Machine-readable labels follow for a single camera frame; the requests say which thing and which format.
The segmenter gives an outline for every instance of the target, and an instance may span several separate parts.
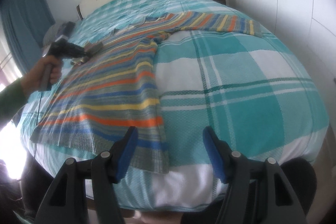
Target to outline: teal curtain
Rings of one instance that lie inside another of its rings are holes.
[[[42,41],[54,24],[46,0],[2,0],[0,12],[13,58],[21,71],[28,72],[41,57]]]

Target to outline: yellow stripe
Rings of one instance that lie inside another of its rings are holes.
[[[113,47],[112,50],[117,50],[117,49],[119,49],[119,48],[124,48],[124,47],[126,47],[127,45],[132,44],[132,43],[134,43],[134,40],[133,40],[133,41],[130,41],[130,42],[128,42],[128,43],[125,43],[125,44],[122,44],[122,45]]]
[[[79,84],[79,85],[73,86],[71,88],[64,89],[63,91],[71,91],[71,90],[78,89],[78,88],[80,88],[82,86],[88,86],[90,84],[97,83],[97,82],[100,82],[100,81],[103,81],[103,80],[107,80],[107,79],[110,79],[110,78],[113,78],[113,77],[117,77],[117,76],[121,76],[121,75],[127,75],[127,74],[130,74],[130,73],[136,72],[141,66],[149,66],[149,67],[153,68],[152,64],[150,64],[147,61],[143,61],[143,62],[138,63],[137,66],[135,67],[135,69],[131,69],[131,70],[115,73],[113,75],[108,75],[108,76],[105,76],[103,78],[98,78],[98,79],[95,79],[95,80],[92,80],[92,81],[89,81],[89,82],[85,82],[83,84]]]
[[[249,22],[250,22],[250,35],[254,35],[253,20],[250,19]]]
[[[101,111],[106,111],[106,110],[128,110],[128,109],[132,109],[132,110],[141,110],[144,109],[146,107],[152,106],[152,105],[157,105],[160,103],[159,99],[154,99],[154,98],[149,98],[144,100],[142,103],[140,104],[124,104],[124,105],[98,105],[98,106],[92,106],[92,105],[86,105],[86,104],[82,104],[82,105],[78,105],[75,107],[71,107],[69,109],[66,110],[62,110],[60,112],[53,112],[51,114],[48,114],[48,116],[58,116],[60,114],[67,114],[70,111],[74,111],[80,108],[88,108],[91,110],[101,110]]]
[[[185,14],[186,14],[186,12],[181,13],[181,14],[179,15],[179,17],[178,17],[177,19],[174,20],[174,22],[175,22],[176,20],[179,20],[179,19],[180,19],[181,17],[183,17]],[[115,42],[115,40],[119,40],[119,39],[122,39],[122,40],[123,40],[124,38],[127,38],[128,36],[133,35],[133,34],[135,34],[135,33],[132,33],[132,34],[127,33],[127,34],[124,34],[124,35],[122,35],[122,36],[119,36],[119,37],[117,37],[116,39],[113,39],[111,42],[106,43],[105,46],[107,46],[107,45],[109,45],[109,44]]]
[[[202,20],[206,15],[206,13],[202,13],[192,24],[189,25],[189,27],[194,27],[200,20]]]
[[[223,18],[223,21],[222,21],[222,23],[219,25],[219,27],[217,28],[217,32],[221,32],[222,31],[222,29],[223,29],[223,27],[224,27],[224,24],[225,24],[225,22],[226,22],[226,20],[227,20],[227,18],[229,17],[229,15],[225,15],[225,17]]]
[[[103,65],[103,64],[105,64],[105,63],[109,63],[110,61],[119,59],[119,58],[121,58],[121,57],[128,56],[128,55],[134,53],[135,51],[137,51],[137,49],[138,49],[139,47],[150,48],[151,46],[157,46],[157,44],[156,44],[155,42],[151,42],[149,45],[139,44],[139,45],[136,46],[133,50],[131,50],[131,51],[129,51],[129,52],[126,52],[126,53],[124,53],[124,54],[120,54],[120,55],[118,55],[118,56],[116,56],[116,57],[111,57],[111,58],[109,58],[109,59],[106,59],[106,60],[100,62],[99,65]],[[78,75],[78,74],[81,73],[81,72],[82,72],[82,71],[79,71],[79,72],[77,72],[76,74],[73,74],[72,77]]]
[[[165,26],[162,26],[162,27],[163,27],[163,28],[167,28],[167,27],[169,27],[170,25],[173,25],[176,21],[179,21],[179,20],[181,19],[181,17],[184,16],[184,14],[185,14],[185,13],[180,14],[176,19],[174,19],[174,21],[169,22],[169,24],[166,24]]]
[[[160,35],[164,35],[165,37],[166,37],[166,36],[169,36],[169,32],[166,32],[166,31],[158,31],[158,33],[159,33]]]
[[[116,37],[115,39],[113,39],[112,41],[106,43],[105,45],[109,45],[109,44],[115,42],[116,40],[121,40],[121,41],[122,41],[122,40],[124,40],[124,38],[127,39],[127,37],[129,37],[130,35],[134,35],[134,34],[136,34],[136,33],[138,33],[138,32],[142,32],[142,31],[139,30],[139,31],[137,31],[137,32],[126,33],[126,34],[124,34],[124,35],[122,35],[122,36]]]

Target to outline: metal rivet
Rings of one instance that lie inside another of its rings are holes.
[[[239,158],[241,156],[241,153],[238,151],[232,151],[231,155],[235,158]]]
[[[102,152],[102,153],[100,154],[100,156],[101,156],[102,158],[108,158],[110,155],[111,155],[111,154],[110,154],[110,152],[108,152],[108,151],[104,151],[104,152]]]
[[[275,164],[277,161],[273,158],[268,158],[267,161],[270,163],[270,164]]]
[[[68,158],[66,161],[65,161],[65,164],[67,165],[71,165],[75,162],[75,159],[74,158]]]

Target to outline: clamp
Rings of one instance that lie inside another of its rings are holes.
[[[118,183],[125,177],[137,141],[137,128],[129,127],[110,151],[104,151],[91,160],[77,162],[68,158],[43,198],[34,224],[87,224],[86,179],[92,180],[100,224],[124,224],[111,183]]]
[[[249,160],[232,151],[211,127],[203,131],[215,177],[228,183],[216,224],[306,224],[305,214],[286,175],[274,158]],[[256,181],[249,200],[251,180]]]

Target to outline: sweater sleeve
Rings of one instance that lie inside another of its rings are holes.
[[[0,130],[13,118],[16,112],[27,102],[20,79],[0,92]]]

